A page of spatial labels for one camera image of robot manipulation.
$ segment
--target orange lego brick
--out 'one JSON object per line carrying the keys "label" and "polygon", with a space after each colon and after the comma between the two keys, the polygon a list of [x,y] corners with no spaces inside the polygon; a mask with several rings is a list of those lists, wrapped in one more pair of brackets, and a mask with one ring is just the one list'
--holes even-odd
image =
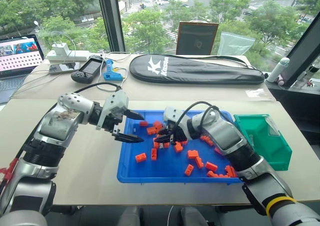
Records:
{"label": "orange lego brick", "polygon": [[218,166],[213,164],[213,163],[211,163],[211,162],[206,162],[205,167],[208,170],[212,170],[213,172],[217,171],[217,169],[218,169]]}
{"label": "orange lego brick", "polygon": [[157,160],[157,149],[156,148],[152,148],[151,149],[151,160],[152,161],[156,161]]}
{"label": "orange lego brick", "polygon": [[155,121],[155,122],[153,123],[153,126],[155,127],[155,129],[156,129],[157,131],[159,131],[160,129],[163,128],[163,125],[162,125],[162,123],[161,123],[160,121]]}
{"label": "orange lego brick", "polygon": [[181,143],[175,142],[174,150],[176,153],[180,153],[184,148],[182,147]]}
{"label": "orange lego brick", "polygon": [[197,150],[188,150],[188,159],[195,159],[196,157],[199,157]]}
{"label": "orange lego brick", "polygon": [[227,165],[225,166],[225,171],[226,171],[226,175],[230,176],[230,177],[234,177],[234,173],[232,172],[231,166]]}
{"label": "orange lego brick", "polygon": [[155,142],[155,139],[156,139],[156,137],[153,138],[153,147],[154,147],[155,149],[158,149],[158,148],[159,148],[159,143],[158,143],[158,142]]}
{"label": "orange lego brick", "polygon": [[199,169],[202,169],[204,167],[204,163],[202,162],[202,159],[200,157],[196,157],[195,162]]}
{"label": "orange lego brick", "polygon": [[206,141],[206,139],[207,139],[207,136],[205,136],[205,135],[202,135],[202,136],[200,137],[200,139],[201,139],[202,141]]}
{"label": "orange lego brick", "polygon": [[188,167],[186,167],[184,174],[187,176],[190,176],[193,170],[194,170],[194,167],[191,164],[188,164]]}
{"label": "orange lego brick", "polygon": [[210,178],[216,178],[219,177],[218,174],[215,174],[214,172],[212,172],[211,170],[208,171],[208,173],[206,174],[208,177]]}
{"label": "orange lego brick", "polygon": [[188,143],[188,139],[186,141],[181,141],[180,143],[181,143],[181,145],[186,146]]}
{"label": "orange lego brick", "polygon": [[230,178],[228,175],[219,174],[220,178]]}
{"label": "orange lego brick", "polygon": [[137,156],[135,156],[135,160],[137,163],[141,163],[143,161],[146,161],[147,160],[147,155],[146,153],[141,153],[141,154],[138,154]]}
{"label": "orange lego brick", "polygon": [[208,141],[205,141],[209,146],[213,146],[213,145],[215,145],[214,144],[214,142],[209,138],[209,140]]}
{"label": "orange lego brick", "polygon": [[139,122],[140,127],[147,127],[148,124],[149,124],[149,123],[148,123],[147,121],[140,121],[140,122]]}
{"label": "orange lego brick", "polygon": [[157,130],[155,127],[147,127],[146,132],[148,133],[148,135],[155,135],[157,133]]}
{"label": "orange lego brick", "polygon": [[231,170],[232,170],[232,174],[233,174],[233,176],[236,178],[236,177],[238,177],[238,175],[237,175],[237,173],[236,173],[236,170],[234,169],[234,167],[230,167],[231,168]]}
{"label": "orange lego brick", "polygon": [[215,148],[214,148],[214,151],[215,151],[217,154],[219,154],[219,155],[222,155],[222,156],[223,156],[223,154],[220,152],[220,150],[219,150],[217,147],[215,147]]}

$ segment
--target green plastic bin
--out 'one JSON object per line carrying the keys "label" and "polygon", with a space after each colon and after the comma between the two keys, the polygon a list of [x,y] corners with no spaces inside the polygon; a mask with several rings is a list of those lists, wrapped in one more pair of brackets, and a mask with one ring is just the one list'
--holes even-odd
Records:
{"label": "green plastic bin", "polygon": [[254,150],[274,170],[288,170],[292,150],[269,114],[235,114],[234,118]]}

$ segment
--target blue glue gun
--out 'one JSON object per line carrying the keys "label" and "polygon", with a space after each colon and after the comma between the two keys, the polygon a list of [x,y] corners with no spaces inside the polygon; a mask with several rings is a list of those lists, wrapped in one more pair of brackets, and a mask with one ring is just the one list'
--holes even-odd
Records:
{"label": "blue glue gun", "polygon": [[106,60],[106,72],[103,74],[103,78],[106,81],[122,81],[123,77],[120,73],[113,72],[112,65],[114,62],[111,59]]}

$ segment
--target black cable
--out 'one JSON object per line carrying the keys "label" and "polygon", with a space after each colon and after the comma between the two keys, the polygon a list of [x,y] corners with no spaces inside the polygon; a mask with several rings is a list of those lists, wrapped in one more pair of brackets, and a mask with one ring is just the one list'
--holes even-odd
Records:
{"label": "black cable", "polygon": [[178,127],[178,125],[180,124],[182,118],[188,113],[188,111],[193,108],[196,105],[200,105],[200,104],[204,104],[204,105],[208,105],[208,106],[212,106],[210,103],[206,102],[206,101],[197,101],[193,104],[191,104],[189,107],[186,108],[186,110],[181,114],[181,116],[179,117],[178,121],[175,123],[175,125],[173,126],[173,130],[172,133],[174,133]]}
{"label": "black cable", "polygon": [[217,106],[215,106],[215,105],[209,106],[209,107],[204,111],[204,113],[203,113],[203,115],[202,115],[202,117],[201,117],[200,125],[198,126],[199,130],[202,129],[203,124],[204,124],[205,117],[206,117],[207,113],[209,112],[209,110],[211,110],[211,109],[214,109],[214,110],[217,110],[217,111],[219,110],[219,108],[218,108]]}
{"label": "black cable", "polygon": [[[86,86],[86,87],[80,88],[80,89],[74,91],[74,93],[76,93],[76,94],[77,94],[77,93],[80,93],[80,92],[82,92],[82,91],[84,91],[84,90],[90,89],[90,88],[95,87],[95,86],[97,86],[97,85],[111,85],[111,86],[114,86],[114,87],[116,88],[115,91],[119,91],[119,90],[121,89],[121,87],[120,87],[119,85],[114,84],[114,83],[111,83],[111,82],[97,82],[97,83],[90,84],[90,85],[88,85],[88,86]],[[55,106],[57,106],[57,103],[55,103],[44,115],[46,115],[48,112],[50,112]],[[30,133],[29,136],[27,137],[27,139],[24,141],[24,143],[22,144],[22,146],[21,146],[21,148],[19,149],[18,153],[16,154],[15,159],[20,158],[21,154],[22,154],[23,151],[24,151],[24,150],[23,150],[24,145],[28,144],[28,143],[31,141],[32,137],[34,136],[34,134],[35,134],[37,128],[39,127],[40,122],[42,121],[43,118],[44,118],[44,116],[40,119],[40,121],[39,121],[39,122],[36,124],[36,126],[33,128],[33,130],[31,131],[31,133]],[[1,182],[1,184],[0,184],[0,195],[1,195],[1,193],[2,193],[2,191],[3,191],[3,189],[4,189],[4,187],[5,187],[6,184],[7,184],[7,180],[6,180],[6,179],[3,179],[2,182]]]}
{"label": "black cable", "polygon": [[204,113],[203,113],[203,115],[202,115],[202,117],[201,117],[200,125],[198,126],[199,130],[201,130],[201,129],[203,128],[203,124],[204,124],[205,117],[206,117],[206,115],[207,115],[207,113],[209,112],[210,109],[214,109],[214,110],[218,111],[218,113],[220,114],[220,116],[221,116],[222,118],[224,118],[224,119],[225,119],[227,122],[229,122],[230,124],[235,125],[234,122],[230,121],[230,119],[228,119],[228,118],[220,111],[220,109],[219,109],[217,106],[212,105],[212,106],[208,107],[208,108],[204,111]]}

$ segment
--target laptop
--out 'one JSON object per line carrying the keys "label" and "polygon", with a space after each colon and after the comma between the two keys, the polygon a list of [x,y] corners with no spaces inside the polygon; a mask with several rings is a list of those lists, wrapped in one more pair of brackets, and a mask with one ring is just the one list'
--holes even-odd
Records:
{"label": "laptop", "polygon": [[43,60],[44,54],[34,34],[0,39],[0,104],[9,101]]}

